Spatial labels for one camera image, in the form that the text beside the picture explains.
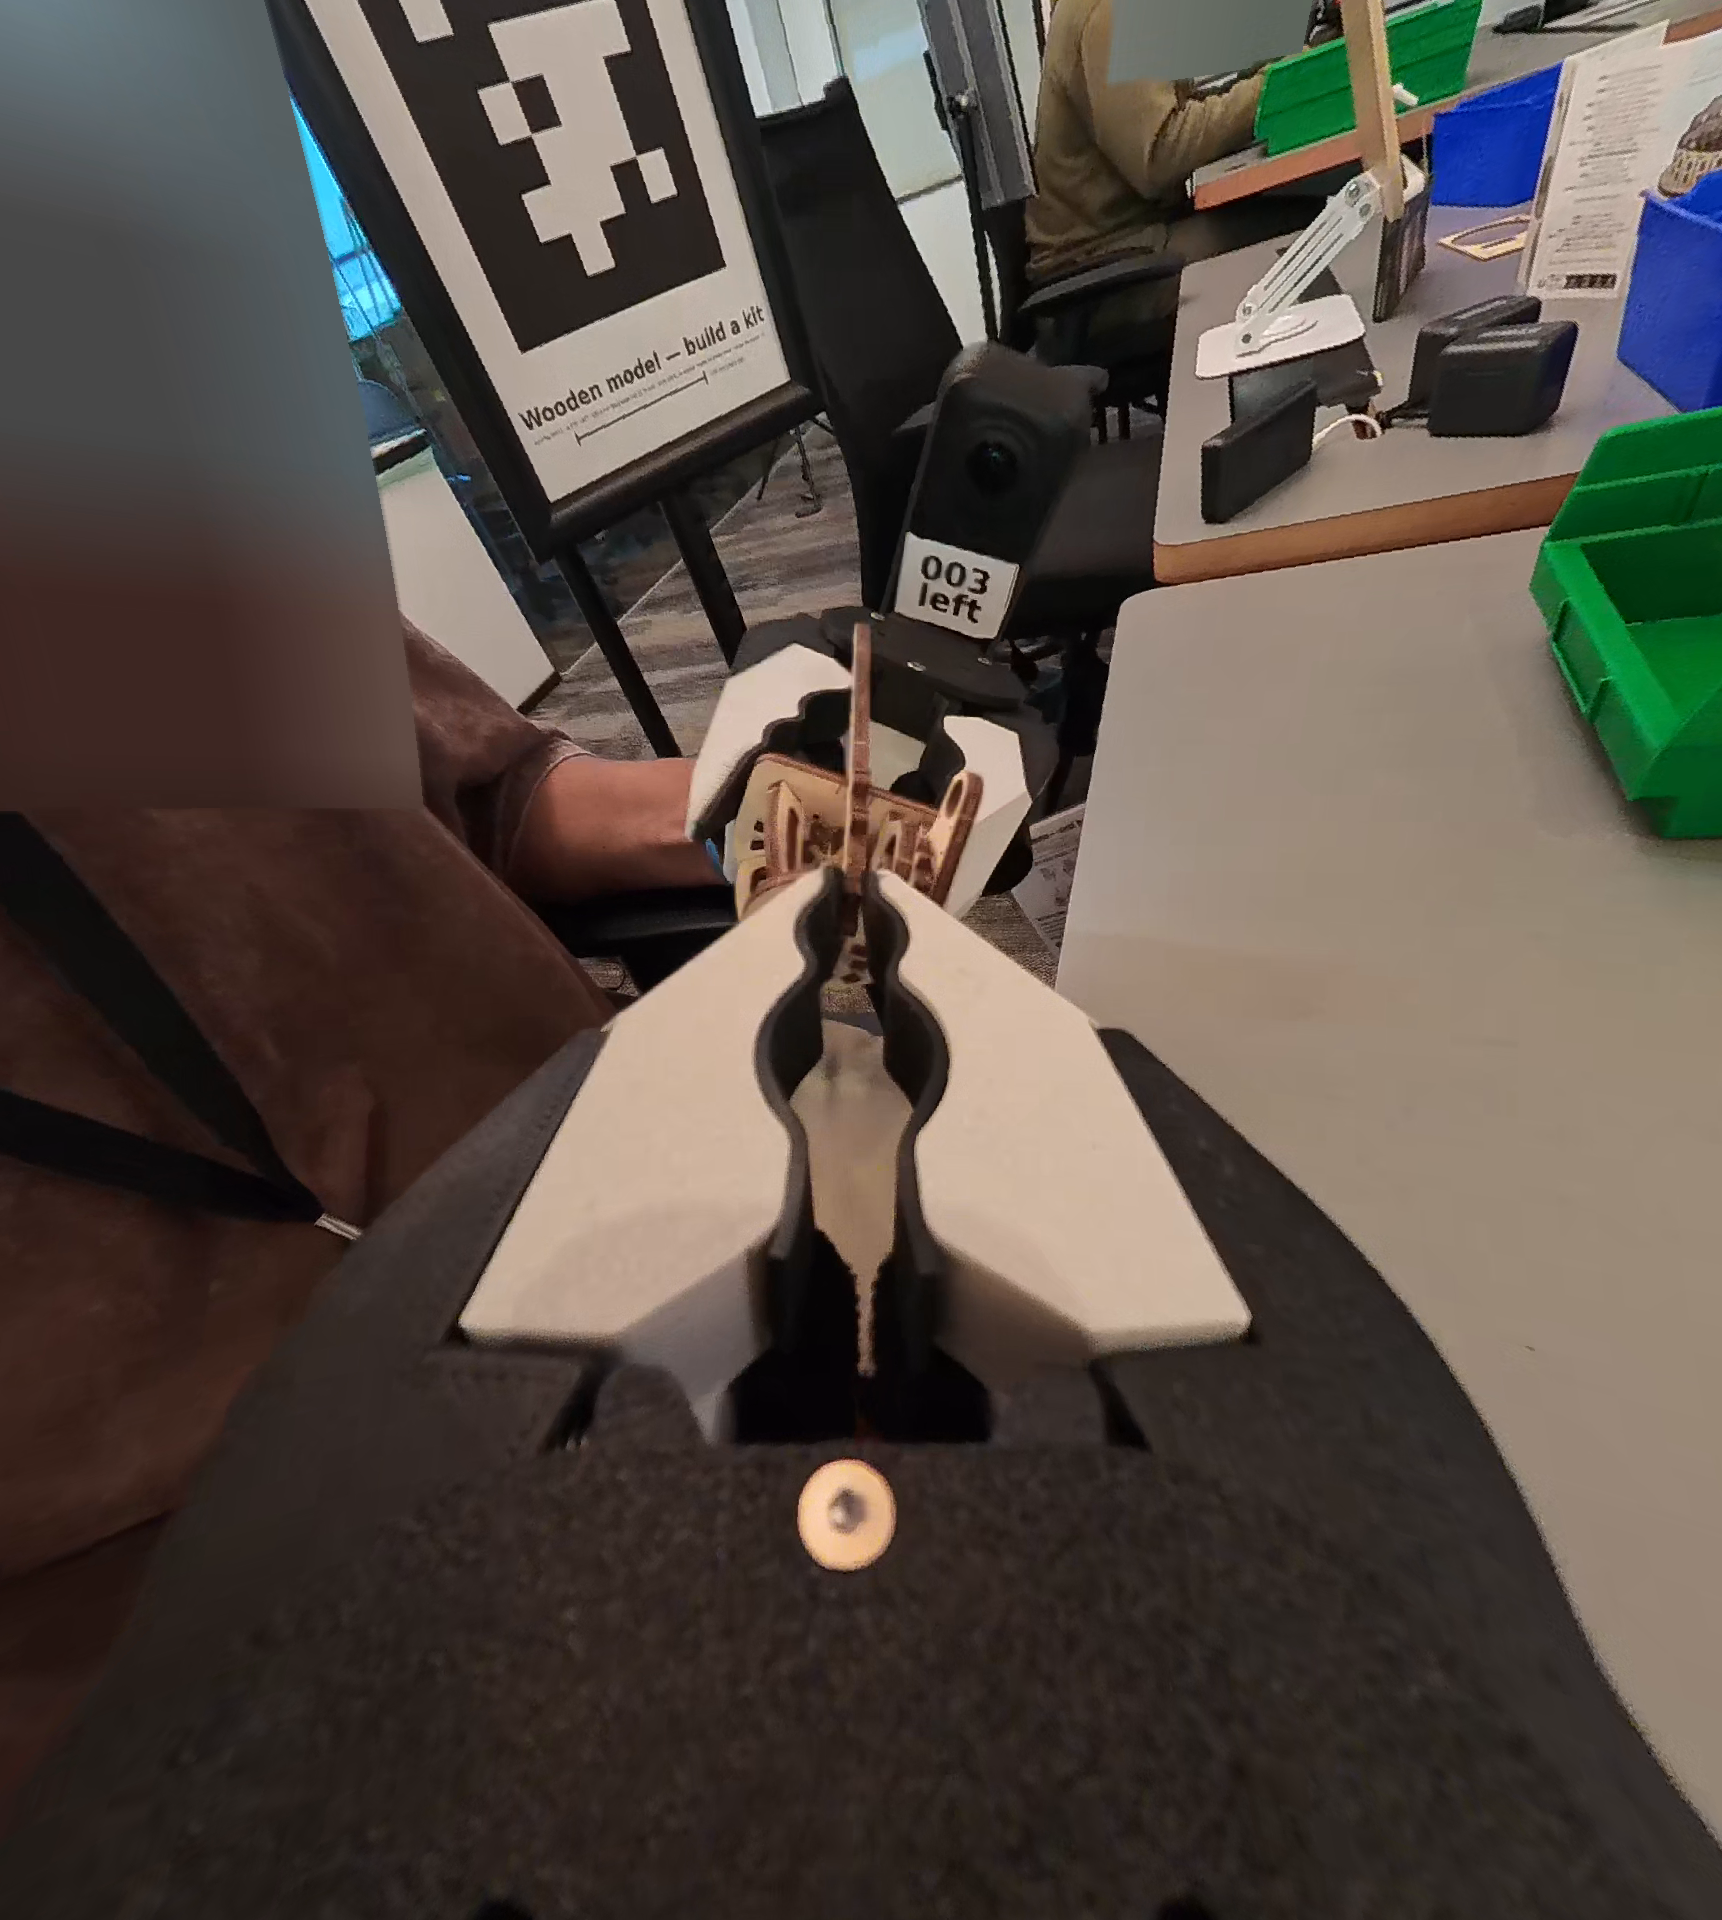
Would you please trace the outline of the black easel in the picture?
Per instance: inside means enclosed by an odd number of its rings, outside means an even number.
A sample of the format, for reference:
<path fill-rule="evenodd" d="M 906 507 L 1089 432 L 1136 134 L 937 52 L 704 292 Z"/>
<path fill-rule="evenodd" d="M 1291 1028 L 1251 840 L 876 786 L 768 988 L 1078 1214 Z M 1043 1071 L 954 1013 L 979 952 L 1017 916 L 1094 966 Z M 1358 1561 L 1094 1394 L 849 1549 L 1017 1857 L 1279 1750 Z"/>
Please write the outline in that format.
<path fill-rule="evenodd" d="M 590 718 L 595 687 L 619 706 L 595 737 L 642 757 L 702 741 L 704 706 L 742 641 L 776 614 L 852 589 L 857 528 L 849 468 L 825 409 L 682 479 L 651 479 L 625 507 L 598 507 L 547 540 L 547 570 L 587 629 L 561 661 L 547 718 Z"/>

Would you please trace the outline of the person's left forearm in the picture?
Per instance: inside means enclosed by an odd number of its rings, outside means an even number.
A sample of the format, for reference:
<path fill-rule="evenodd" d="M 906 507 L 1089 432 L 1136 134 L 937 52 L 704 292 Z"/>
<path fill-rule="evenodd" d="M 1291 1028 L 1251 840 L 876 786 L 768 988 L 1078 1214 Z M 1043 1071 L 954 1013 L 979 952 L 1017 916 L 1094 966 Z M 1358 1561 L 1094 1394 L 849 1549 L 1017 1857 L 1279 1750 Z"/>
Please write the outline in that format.
<path fill-rule="evenodd" d="M 527 904 L 718 882 L 687 833 L 693 760 L 603 760 L 511 708 L 418 624 L 410 658 L 418 796 Z"/>

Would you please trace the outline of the long notched wooden model strip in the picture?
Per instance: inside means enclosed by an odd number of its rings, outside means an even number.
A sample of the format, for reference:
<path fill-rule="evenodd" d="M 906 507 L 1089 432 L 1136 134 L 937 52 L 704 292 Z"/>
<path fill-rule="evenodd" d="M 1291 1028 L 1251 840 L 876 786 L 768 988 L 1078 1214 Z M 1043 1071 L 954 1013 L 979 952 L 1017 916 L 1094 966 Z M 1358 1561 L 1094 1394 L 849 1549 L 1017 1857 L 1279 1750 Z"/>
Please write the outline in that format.
<path fill-rule="evenodd" d="M 861 935 L 861 882 L 869 875 L 869 620 L 852 624 L 852 698 L 849 698 L 849 803 L 842 803 L 842 924 L 849 924 L 849 973 L 842 979 L 869 986 L 869 956 Z M 893 1245 L 893 1195 L 881 1188 L 881 1154 L 867 1141 L 849 1147 L 849 1236 L 861 1245 L 849 1249 L 857 1277 L 857 1373 L 876 1375 L 876 1277 Z"/>

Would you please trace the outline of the black charger boxes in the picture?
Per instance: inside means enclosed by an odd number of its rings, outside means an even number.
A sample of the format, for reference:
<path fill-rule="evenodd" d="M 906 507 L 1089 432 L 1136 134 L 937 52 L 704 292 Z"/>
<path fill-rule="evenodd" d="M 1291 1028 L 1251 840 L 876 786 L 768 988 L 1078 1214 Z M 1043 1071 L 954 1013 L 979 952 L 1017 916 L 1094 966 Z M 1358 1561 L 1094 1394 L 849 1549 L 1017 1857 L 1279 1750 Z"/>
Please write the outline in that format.
<path fill-rule="evenodd" d="M 1478 302 L 1464 302 L 1456 311 L 1441 311 L 1441 318 L 1422 322 L 1418 345 L 1412 345 L 1412 364 L 1408 364 L 1408 398 L 1388 418 L 1429 418 L 1433 391 L 1437 391 L 1437 367 L 1441 367 L 1441 354 L 1452 345 L 1460 345 L 1478 331 L 1494 331 L 1494 329 L 1515 329 L 1515 322 L 1540 322 L 1540 318 L 1543 318 L 1540 296 L 1494 296 L 1494 300 L 1478 300 Z"/>

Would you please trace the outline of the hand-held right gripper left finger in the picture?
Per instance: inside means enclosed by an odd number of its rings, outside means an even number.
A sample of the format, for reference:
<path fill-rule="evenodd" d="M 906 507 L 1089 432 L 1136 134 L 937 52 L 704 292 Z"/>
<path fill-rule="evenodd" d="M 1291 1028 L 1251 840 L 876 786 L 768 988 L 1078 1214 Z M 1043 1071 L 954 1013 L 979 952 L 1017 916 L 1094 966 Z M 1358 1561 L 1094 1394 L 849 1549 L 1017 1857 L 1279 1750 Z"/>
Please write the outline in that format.
<path fill-rule="evenodd" d="M 667 1373 L 726 1430 L 756 1361 L 852 1375 L 857 1278 L 816 1229 L 803 1081 L 825 1058 L 842 881 L 816 870 L 598 1036 L 460 1340 Z"/>

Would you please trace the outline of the black battery box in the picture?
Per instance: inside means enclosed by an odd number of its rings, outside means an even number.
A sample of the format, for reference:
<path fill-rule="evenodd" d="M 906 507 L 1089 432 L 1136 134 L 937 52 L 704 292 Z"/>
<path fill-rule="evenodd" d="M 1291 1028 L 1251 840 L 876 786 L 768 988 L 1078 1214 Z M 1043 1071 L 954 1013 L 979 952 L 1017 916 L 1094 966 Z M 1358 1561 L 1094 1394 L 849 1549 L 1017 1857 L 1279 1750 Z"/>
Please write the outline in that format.
<path fill-rule="evenodd" d="M 1429 432 L 1531 437 L 1564 398 L 1579 322 L 1501 322 L 1441 349 L 1429 398 Z"/>

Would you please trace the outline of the instruction sheet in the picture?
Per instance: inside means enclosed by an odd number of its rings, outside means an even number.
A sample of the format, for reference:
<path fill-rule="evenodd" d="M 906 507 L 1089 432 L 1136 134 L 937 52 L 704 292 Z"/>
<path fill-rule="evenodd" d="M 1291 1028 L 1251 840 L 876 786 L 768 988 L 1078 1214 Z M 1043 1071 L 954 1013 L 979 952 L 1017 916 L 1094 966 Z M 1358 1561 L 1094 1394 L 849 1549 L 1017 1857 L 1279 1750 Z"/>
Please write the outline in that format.
<path fill-rule="evenodd" d="M 1722 174 L 1722 28 L 1649 24 L 1559 65 L 1521 292 L 1619 300 L 1642 201 Z"/>

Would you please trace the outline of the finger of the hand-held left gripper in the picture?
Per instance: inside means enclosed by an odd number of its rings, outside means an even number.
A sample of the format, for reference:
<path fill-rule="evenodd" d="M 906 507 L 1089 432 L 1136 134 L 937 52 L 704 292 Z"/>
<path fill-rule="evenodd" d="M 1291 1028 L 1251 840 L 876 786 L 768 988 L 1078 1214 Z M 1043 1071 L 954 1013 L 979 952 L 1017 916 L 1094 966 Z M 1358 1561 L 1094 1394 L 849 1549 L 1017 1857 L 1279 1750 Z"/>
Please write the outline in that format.
<path fill-rule="evenodd" d="M 924 737 L 893 726 L 893 796 L 939 804 L 954 774 L 979 774 L 978 818 L 957 827 L 962 855 L 944 893 L 944 910 L 962 923 L 1033 809 L 1021 730 L 972 713 L 944 713 Z"/>
<path fill-rule="evenodd" d="M 803 641 L 733 666 L 687 786 L 687 833 L 718 851 L 718 870 L 736 881 L 733 818 L 747 803 L 753 765 L 768 751 L 768 730 L 803 718 L 810 695 L 852 689 L 852 661 Z"/>

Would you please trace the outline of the large green storage bin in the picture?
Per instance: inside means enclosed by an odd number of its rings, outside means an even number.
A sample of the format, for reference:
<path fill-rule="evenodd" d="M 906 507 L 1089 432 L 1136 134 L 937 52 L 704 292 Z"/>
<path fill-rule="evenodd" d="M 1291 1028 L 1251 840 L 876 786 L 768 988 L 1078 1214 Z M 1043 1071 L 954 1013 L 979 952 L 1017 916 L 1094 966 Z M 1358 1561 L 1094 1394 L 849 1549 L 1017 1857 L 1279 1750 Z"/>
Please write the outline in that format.
<path fill-rule="evenodd" d="M 1531 589 L 1619 796 L 1722 840 L 1722 405 L 1604 432 Z"/>

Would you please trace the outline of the black power bank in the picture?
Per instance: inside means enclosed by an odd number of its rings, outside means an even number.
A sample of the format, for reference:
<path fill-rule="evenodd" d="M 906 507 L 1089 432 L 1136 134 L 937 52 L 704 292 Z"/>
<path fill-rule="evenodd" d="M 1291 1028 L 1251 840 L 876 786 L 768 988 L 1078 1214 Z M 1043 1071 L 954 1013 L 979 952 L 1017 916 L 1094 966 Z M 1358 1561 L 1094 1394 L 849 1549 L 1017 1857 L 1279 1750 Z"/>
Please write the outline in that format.
<path fill-rule="evenodd" d="M 1200 444 L 1197 507 L 1205 524 L 1228 524 L 1313 462 L 1315 378 L 1260 385 L 1260 398 L 1233 401 L 1228 428 Z"/>

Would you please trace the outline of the black office chair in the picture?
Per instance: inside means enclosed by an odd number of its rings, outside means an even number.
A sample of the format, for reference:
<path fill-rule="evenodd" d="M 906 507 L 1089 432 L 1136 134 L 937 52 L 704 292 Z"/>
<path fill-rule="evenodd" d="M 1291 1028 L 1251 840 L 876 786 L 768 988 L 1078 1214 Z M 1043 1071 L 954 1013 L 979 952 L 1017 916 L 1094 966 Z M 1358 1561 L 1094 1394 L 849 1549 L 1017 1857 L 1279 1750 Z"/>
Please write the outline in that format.
<path fill-rule="evenodd" d="M 1058 367 L 1094 367 L 1094 437 L 1129 444 L 1136 414 L 1165 418 L 1185 253 L 1126 253 L 1033 292 L 1015 345 Z"/>
<path fill-rule="evenodd" d="M 830 83 L 810 108 L 763 113 L 762 154 L 825 414 L 849 467 L 861 597 L 881 604 L 917 490 L 921 432 L 962 337 L 891 193 L 849 83 Z M 1159 444 L 1089 447 L 1029 560 L 1015 609 L 1017 641 L 1058 645 L 1058 765 L 1045 809 L 1062 803 L 1071 765 L 1094 751 L 1101 635 L 1126 597 L 1154 589 L 1154 491 Z"/>

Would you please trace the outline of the light wooden post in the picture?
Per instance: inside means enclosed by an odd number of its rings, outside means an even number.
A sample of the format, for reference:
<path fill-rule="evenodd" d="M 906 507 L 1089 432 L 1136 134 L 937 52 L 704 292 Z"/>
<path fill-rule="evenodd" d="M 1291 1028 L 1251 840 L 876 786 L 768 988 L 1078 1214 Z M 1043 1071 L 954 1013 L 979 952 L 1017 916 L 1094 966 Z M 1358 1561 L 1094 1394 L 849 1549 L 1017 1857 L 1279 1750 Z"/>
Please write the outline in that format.
<path fill-rule="evenodd" d="M 1342 24 L 1351 53 L 1358 167 L 1383 197 L 1383 218 L 1397 222 L 1404 211 L 1404 167 L 1388 10 L 1383 0 L 1342 0 Z"/>

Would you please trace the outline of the black-white marker sign board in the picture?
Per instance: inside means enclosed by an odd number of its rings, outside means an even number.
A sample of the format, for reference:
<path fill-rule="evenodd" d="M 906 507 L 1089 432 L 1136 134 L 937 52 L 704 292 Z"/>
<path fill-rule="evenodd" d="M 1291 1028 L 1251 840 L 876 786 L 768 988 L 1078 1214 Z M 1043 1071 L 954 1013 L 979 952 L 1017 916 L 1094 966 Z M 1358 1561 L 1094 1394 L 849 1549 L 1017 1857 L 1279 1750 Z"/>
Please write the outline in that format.
<path fill-rule="evenodd" d="M 726 4 L 269 4 L 534 556 L 816 414 Z"/>

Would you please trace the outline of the wooden model assembly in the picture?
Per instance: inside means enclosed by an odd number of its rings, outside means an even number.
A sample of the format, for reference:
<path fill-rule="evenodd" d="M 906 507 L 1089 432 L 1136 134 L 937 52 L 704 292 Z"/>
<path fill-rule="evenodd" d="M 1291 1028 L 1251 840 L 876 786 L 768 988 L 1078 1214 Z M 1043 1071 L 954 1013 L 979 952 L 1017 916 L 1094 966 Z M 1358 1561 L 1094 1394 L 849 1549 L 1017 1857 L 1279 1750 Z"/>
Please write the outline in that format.
<path fill-rule="evenodd" d="M 954 768 L 937 803 L 834 774 L 795 757 L 756 757 L 742 813 L 733 818 L 733 916 L 747 923 L 784 882 L 810 870 L 842 881 L 838 956 L 830 986 L 867 986 L 869 948 L 861 924 L 861 881 L 893 875 L 913 893 L 967 910 L 967 855 L 986 780 Z"/>

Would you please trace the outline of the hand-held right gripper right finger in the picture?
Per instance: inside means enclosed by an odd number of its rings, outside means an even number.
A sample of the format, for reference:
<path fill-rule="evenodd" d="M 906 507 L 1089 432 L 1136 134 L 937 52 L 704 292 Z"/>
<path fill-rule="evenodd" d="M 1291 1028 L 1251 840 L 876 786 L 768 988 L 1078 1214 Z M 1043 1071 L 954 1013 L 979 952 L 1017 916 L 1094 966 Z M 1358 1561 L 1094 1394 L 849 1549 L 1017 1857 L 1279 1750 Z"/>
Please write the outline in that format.
<path fill-rule="evenodd" d="M 900 875 L 867 881 L 913 1353 L 1082 1369 L 1245 1340 L 1251 1309 L 1089 1013 Z"/>

